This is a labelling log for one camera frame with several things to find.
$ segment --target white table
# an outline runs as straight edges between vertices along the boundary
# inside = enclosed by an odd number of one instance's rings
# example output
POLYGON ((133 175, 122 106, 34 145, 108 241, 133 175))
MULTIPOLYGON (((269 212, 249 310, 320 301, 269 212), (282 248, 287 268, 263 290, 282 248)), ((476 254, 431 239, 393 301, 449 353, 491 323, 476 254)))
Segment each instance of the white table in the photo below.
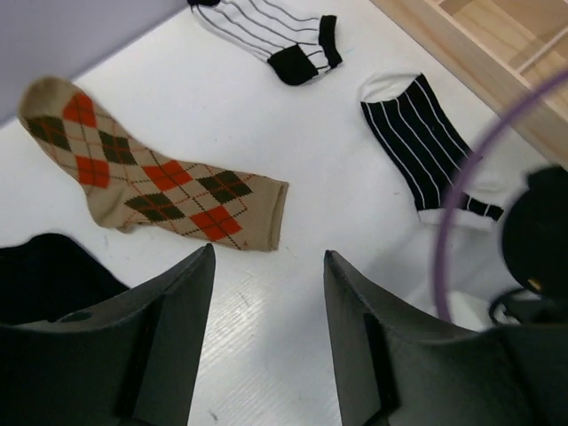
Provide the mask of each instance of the white table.
MULTIPOLYGON (((288 1, 339 16, 344 65, 314 84, 280 83, 269 66, 202 29, 189 10, 77 79, 135 137, 166 155, 291 184, 279 251, 215 247, 192 425, 340 424, 322 286, 326 249, 429 307, 435 230, 420 226, 404 180, 367 128, 359 84, 374 71, 414 65, 467 141, 494 117, 367 0, 288 1)), ((203 244, 152 227, 131 235, 99 228, 79 185, 18 122, 0 130, 0 146, 2 246, 65 233, 136 286, 203 244)), ((540 162, 511 132, 488 167, 497 166, 514 189, 521 171, 540 162)), ((493 253, 494 236, 455 236, 457 288, 488 297, 512 282, 493 253)))

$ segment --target sock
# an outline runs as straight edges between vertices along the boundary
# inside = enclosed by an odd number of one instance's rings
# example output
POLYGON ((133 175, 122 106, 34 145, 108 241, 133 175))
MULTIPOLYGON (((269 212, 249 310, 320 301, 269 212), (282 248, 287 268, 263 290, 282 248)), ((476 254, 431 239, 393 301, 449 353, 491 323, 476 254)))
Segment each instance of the sock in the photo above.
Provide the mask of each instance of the sock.
MULTIPOLYGON (((426 77, 374 75, 360 93, 367 122, 404 176, 423 223, 438 225, 443 197, 471 150, 449 122, 426 77)), ((485 190, 495 182, 481 179, 485 190)), ((464 194, 455 224, 490 230, 501 207, 464 194)))
POLYGON ((128 290, 83 248, 47 233, 0 248, 0 323, 56 321, 128 290))
POLYGON ((235 249, 278 247, 288 184, 146 148, 71 82, 32 83, 19 110, 39 146, 81 184, 95 222, 158 225, 235 249))
POLYGON ((188 0, 209 31, 268 62, 297 86, 337 67, 333 15, 293 11, 280 0, 188 0))

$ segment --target argyle pattern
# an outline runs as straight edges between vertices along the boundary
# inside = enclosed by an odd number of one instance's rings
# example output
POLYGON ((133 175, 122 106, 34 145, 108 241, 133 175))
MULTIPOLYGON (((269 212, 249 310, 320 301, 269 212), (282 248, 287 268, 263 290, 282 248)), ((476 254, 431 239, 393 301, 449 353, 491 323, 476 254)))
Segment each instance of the argyle pattern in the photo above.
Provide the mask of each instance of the argyle pattern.
POLYGON ((179 162, 142 146, 71 82, 46 77, 20 105, 20 121, 83 187, 95 221, 128 231, 154 224, 235 249, 278 247, 288 184, 179 162))

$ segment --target black and white striped sock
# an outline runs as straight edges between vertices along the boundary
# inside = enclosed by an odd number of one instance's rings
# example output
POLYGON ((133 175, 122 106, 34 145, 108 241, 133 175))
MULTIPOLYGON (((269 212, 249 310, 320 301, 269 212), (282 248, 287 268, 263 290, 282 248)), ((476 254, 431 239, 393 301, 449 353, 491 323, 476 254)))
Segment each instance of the black and white striped sock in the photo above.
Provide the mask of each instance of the black and white striped sock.
POLYGON ((188 0, 197 20, 297 86, 337 67, 337 17, 293 11, 280 0, 188 0))
MULTIPOLYGON (((439 224, 443 196, 471 150, 447 119, 426 77, 373 75, 361 87, 363 113, 387 155, 404 176, 420 219, 439 224)), ((485 185, 498 188, 498 182, 485 185)), ((490 230, 503 213, 464 194, 457 225, 490 230)))

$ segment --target wooden box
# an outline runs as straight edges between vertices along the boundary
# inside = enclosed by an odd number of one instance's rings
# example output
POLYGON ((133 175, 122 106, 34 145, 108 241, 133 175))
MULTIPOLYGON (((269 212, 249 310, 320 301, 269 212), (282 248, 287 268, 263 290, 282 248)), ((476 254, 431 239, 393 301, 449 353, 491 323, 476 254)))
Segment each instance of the wooden box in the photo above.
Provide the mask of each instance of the wooden box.
MULTIPOLYGON (((568 0, 371 0, 497 114, 568 67, 568 0)), ((516 129, 568 166, 568 84, 516 129)))

